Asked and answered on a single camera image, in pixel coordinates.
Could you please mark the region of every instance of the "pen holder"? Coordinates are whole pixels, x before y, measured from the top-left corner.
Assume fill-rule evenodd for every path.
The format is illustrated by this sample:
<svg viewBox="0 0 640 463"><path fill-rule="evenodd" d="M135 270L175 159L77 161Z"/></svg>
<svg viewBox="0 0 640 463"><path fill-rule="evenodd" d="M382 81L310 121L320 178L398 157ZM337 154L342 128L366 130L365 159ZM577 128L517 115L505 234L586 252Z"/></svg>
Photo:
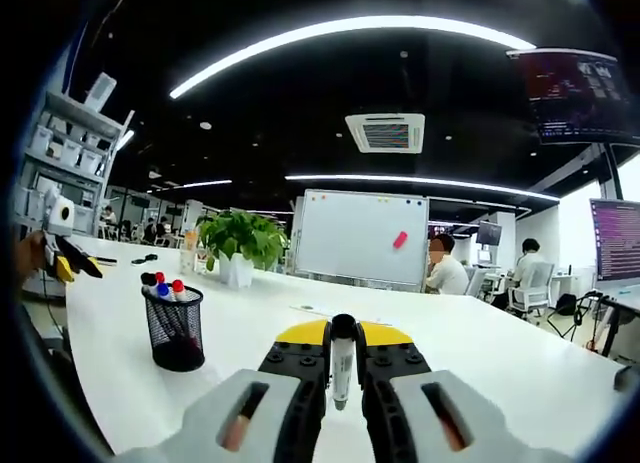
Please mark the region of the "pen holder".
<svg viewBox="0 0 640 463"><path fill-rule="evenodd" d="M186 372L204 363L200 302L202 292L185 287L186 301L168 301L142 288L153 361L170 371Z"/></svg>

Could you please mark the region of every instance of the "green plant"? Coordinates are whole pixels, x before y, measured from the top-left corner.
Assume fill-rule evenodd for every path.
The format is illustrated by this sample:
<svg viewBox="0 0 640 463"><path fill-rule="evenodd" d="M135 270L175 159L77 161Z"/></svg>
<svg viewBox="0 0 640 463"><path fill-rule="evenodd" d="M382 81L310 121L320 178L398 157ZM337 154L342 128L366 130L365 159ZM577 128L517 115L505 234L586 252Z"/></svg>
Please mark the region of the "green plant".
<svg viewBox="0 0 640 463"><path fill-rule="evenodd" d="M200 223L200 241L210 252L207 268L213 269L213 258L224 253L229 260L242 253L256 268L268 269L282 256L286 237L276 224L253 213L226 210L211 220Z"/></svg>

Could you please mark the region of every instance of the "black ceiling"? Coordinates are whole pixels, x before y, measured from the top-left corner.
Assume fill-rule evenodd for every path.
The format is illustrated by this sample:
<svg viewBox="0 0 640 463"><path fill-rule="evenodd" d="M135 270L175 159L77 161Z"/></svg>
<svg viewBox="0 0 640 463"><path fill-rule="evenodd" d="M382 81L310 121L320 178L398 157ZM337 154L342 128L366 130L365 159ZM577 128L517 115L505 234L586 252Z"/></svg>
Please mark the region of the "black ceiling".
<svg viewBox="0 0 640 463"><path fill-rule="evenodd" d="M196 198L217 207L287 210L288 201L304 188L320 186L508 203L508 195L477 190L397 183L302 185L284 176L424 176L527 189L585 148L538 145L505 47L438 32L364 30L306 40L244 61L178 100L169 97L208 64L312 23L376 14L465 20L539 47L614 54L625 64L632 92L640 93L640 59L629 35L634 30L624 3L618 7L615 0L592 0L602 18L588 0L118 1L88 24L72 96L82 99L105 71L118 85L104 112L124 121L129 110L136 111L131 124L136 136L116 158L112 183L149 189L151 166L162 174L160 184L234 182L161 194L174 201ZM620 47L609 38L609 28ZM401 58L402 51L407 58ZM397 111L425 115L422 154L360 153L344 117ZM204 121L212 125L210 131L200 128ZM631 155L629 149L616 151L620 159ZM550 191L564 194L590 177L578 171ZM522 202L534 210L549 204ZM442 203L432 213L465 220L483 212L484 207Z"/></svg>

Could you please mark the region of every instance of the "potted plant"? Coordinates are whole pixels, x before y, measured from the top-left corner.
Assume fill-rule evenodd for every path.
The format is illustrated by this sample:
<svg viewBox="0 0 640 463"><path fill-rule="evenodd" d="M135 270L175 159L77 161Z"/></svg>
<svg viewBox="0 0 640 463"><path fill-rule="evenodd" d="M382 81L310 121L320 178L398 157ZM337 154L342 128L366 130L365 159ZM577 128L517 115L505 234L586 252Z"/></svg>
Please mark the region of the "potted plant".
<svg viewBox="0 0 640 463"><path fill-rule="evenodd" d="M209 252L207 268L217 259L222 281L242 288L251 285L254 268L268 270L278 261L286 237L268 218L226 210L200 224L200 241Z"/></svg>

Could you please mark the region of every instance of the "ceiling light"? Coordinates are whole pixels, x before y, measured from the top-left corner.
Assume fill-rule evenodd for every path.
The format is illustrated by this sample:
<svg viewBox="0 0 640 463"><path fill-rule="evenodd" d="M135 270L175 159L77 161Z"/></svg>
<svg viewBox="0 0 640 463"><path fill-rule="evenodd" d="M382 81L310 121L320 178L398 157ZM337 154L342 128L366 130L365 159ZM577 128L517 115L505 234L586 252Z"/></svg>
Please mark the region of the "ceiling light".
<svg viewBox="0 0 640 463"><path fill-rule="evenodd" d="M417 183L424 185L442 185L456 186L461 188L473 188L476 190L493 191L496 193L510 193L513 195L528 196L531 198L540 198L549 201L560 201L555 196L544 195L542 193L533 193L531 191L518 190L516 188L507 188L504 186L484 185L482 183L470 183L466 181L455 180L439 180L436 178L418 178L413 176L382 176L382 175L291 175L285 176L289 181L301 180L355 180L355 181L382 181L382 182L400 182L400 183Z"/></svg>
<svg viewBox="0 0 640 463"><path fill-rule="evenodd" d="M432 226L466 226L469 228L477 228L480 225L476 225L475 223L460 223L459 221L431 221L429 220L429 224Z"/></svg>
<svg viewBox="0 0 640 463"><path fill-rule="evenodd" d="M305 26L303 28L298 28L297 30L282 33L281 35L272 36L271 38L259 41L258 43L254 43L253 45L226 56L191 76L174 88L171 93L169 93L169 96L176 99L213 75L253 56L273 50L280 46L314 38L316 36L378 28L439 30L493 41L513 50L531 50L535 48L531 43L521 40L520 38L516 38L515 36L502 33L501 31L474 25L472 23L466 23L464 21L449 20L446 18L417 15L381 15L347 18L344 20L327 21L325 23Z"/></svg>
<svg viewBox="0 0 640 463"><path fill-rule="evenodd" d="M133 138L133 135L135 135L135 132L133 130L127 130L124 136L120 138L120 140L118 140L118 143L116 144L116 151L120 151L122 148L124 148L127 145L127 143L131 141L131 138Z"/></svg>
<svg viewBox="0 0 640 463"><path fill-rule="evenodd" d="M195 188L196 186L228 185L229 183L231 183L231 180L201 181L199 183L187 183L186 185L176 186L174 189Z"/></svg>

